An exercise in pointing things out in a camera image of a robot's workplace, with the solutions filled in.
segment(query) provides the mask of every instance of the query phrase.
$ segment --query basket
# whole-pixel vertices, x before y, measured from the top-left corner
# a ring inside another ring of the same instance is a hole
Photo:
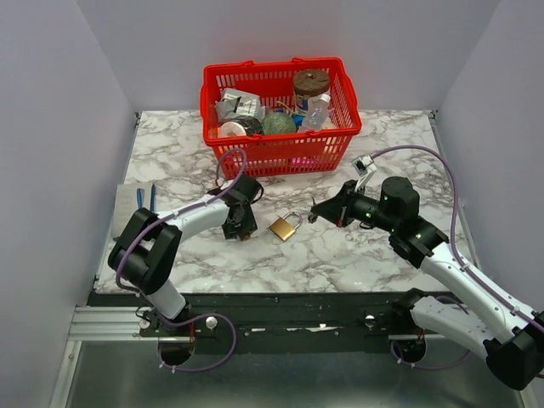
[[[276,101],[295,107],[293,76],[307,68],[321,69],[331,77],[331,114],[336,129],[279,135],[253,135],[218,138],[218,117],[215,104],[225,88],[236,88],[257,94],[261,104],[280,108]],[[290,62],[210,65],[204,69],[201,90],[201,115],[206,145],[217,158],[240,148],[247,154],[245,173],[252,177],[279,174],[324,172],[334,170],[351,138],[358,134],[362,123],[357,111],[354,87],[339,58],[301,59]],[[233,155],[223,164],[228,179],[238,173],[241,157]]]

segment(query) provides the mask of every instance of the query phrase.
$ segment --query green round object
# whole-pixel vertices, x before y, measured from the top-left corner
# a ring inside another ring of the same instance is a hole
[[[283,112],[270,112],[263,119],[264,134],[296,133],[297,125],[292,117]]]

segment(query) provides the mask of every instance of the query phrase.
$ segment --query brass padlock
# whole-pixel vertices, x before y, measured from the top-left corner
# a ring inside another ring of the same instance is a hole
[[[298,223],[297,225],[291,225],[289,224],[286,219],[289,217],[297,217]],[[272,225],[269,226],[269,229],[278,235],[282,241],[287,241],[291,235],[295,233],[298,227],[300,227],[300,224],[303,223],[303,218],[298,212],[289,212],[286,215],[284,215],[281,218],[278,218],[277,221],[275,221]]]

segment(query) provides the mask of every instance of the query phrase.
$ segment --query marble table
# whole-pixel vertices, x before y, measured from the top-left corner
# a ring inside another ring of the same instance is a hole
[[[357,174],[350,161],[391,145],[415,144],[436,149],[428,117],[421,111],[362,111],[362,132],[353,138],[336,171],[260,178],[264,196],[253,206],[258,231],[245,242],[226,241],[221,228],[209,229],[178,250],[170,279],[180,292],[396,292],[418,287],[445,288],[411,267],[388,246],[387,234],[362,230],[357,223],[339,229],[324,220],[304,224],[287,242],[268,230],[278,217],[308,214],[317,202],[334,196]],[[196,110],[144,112],[125,183],[154,182],[156,210],[174,209],[199,199],[213,187],[217,160],[201,136]],[[410,179],[421,196],[420,214],[443,231],[451,221],[451,189],[436,159],[402,150],[377,159],[379,173],[368,185],[378,197],[391,175]],[[469,255],[458,225],[457,241]],[[105,245],[105,255],[113,247]],[[105,263],[99,266],[98,293],[123,292]]]

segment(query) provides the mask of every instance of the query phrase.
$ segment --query clear plastic bottle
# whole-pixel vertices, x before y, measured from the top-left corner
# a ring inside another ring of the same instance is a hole
[[[306,113],[303,124],[298,128],[298,133],[306,133],[309,130],[319,132],[323,128],[326,118],[329,117],[329,103],[331,97],[323,93],[320,100],[315,102]]]

